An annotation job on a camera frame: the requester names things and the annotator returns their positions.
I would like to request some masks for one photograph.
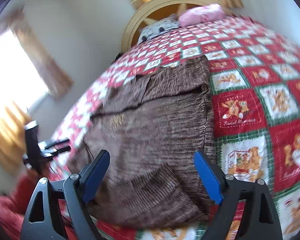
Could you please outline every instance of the red fabric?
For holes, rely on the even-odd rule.
[[[0,196],[0,224],[11,240],[20,239],[23,215],[35,186],[36,183],[25,175],[19,179],[16,190],[10,197]],[[77,239],[72,228],[66,227],[66,232],[69,240]]]

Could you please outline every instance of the red and white quilt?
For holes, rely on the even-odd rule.
[[[209,60],[218,164],[238,179],[263,178],[274,196],[283,239],[300,230],[300,48],[250,19],[226,17],[172,30],[134,46],[82,95],[56,130],[73,150],[61,155],[60,173],[90,127],[90,116],[109,87],[137,74],[178,67],[191,57]],[[229,239],[239,226],[236,219]],[[99,221],[109,239],[200,239],[205,225],[134,230]]]

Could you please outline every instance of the window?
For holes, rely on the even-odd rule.
[[[48,92],[12,31],[0,36],[0,105],[12,99],[25,112]]]

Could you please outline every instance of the wooden headboard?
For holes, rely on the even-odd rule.
[[[124,30],[121,42],[121,52],[127,52],[133,45],[137,44],[139,38],[139,28],[152,24],[173,13],[180,15],[189,8],[221,3],[218,0],[151,0],[141,6],[131,17]],[[226,7],[222,7],[227,15],[234,13]]]

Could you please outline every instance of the brown blanket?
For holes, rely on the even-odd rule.
[[[74,158],[79,172],[100,150],[110,167],[91,215],[134,228],[207,220],[210,200],[193,164],[202,149],[216,162],[205,56],[111,89]]]

